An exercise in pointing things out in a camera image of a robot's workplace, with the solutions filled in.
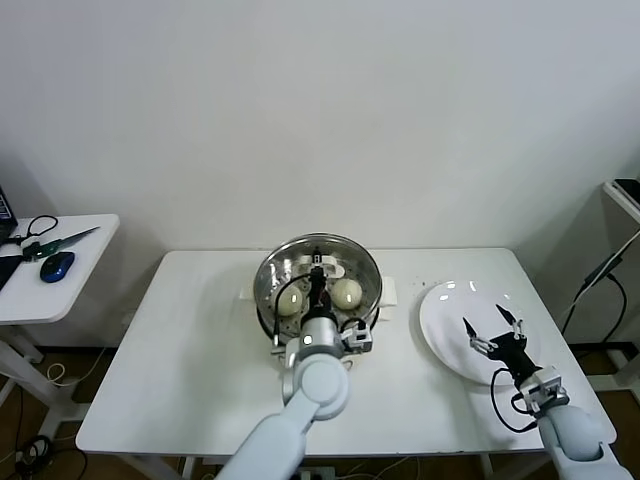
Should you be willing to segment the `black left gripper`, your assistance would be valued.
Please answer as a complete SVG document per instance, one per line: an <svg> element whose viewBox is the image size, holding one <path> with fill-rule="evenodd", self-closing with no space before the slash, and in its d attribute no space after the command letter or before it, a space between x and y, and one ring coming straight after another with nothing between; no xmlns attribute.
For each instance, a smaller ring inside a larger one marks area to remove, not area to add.
<svg viewBox="0 0 640 480"><path fill-rule="evenodd" d="M318 246L313 249L312 266L321 266L323 255ZM328 316L331 313L331 300L326 292L326 275L322 267L312 267L309 272L311 288L308 296L307 316Z"/></svg>

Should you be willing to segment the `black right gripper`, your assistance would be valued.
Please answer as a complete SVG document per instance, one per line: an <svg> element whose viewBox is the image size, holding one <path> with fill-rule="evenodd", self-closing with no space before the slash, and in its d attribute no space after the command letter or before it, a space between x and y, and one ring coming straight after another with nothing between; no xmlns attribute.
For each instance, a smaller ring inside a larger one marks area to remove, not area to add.
<svg viewBox="0 0 640 480"><path fill-rule="evenodd" d="M514 381L525 381L541 370L526 353L527 338L522 330L523 321L496 304L496 308L511 327L513 333L505 333L490 341L480 337L473 326L463 318L470 347L478 353L488 353L490 360L502 362Z"/></svg>

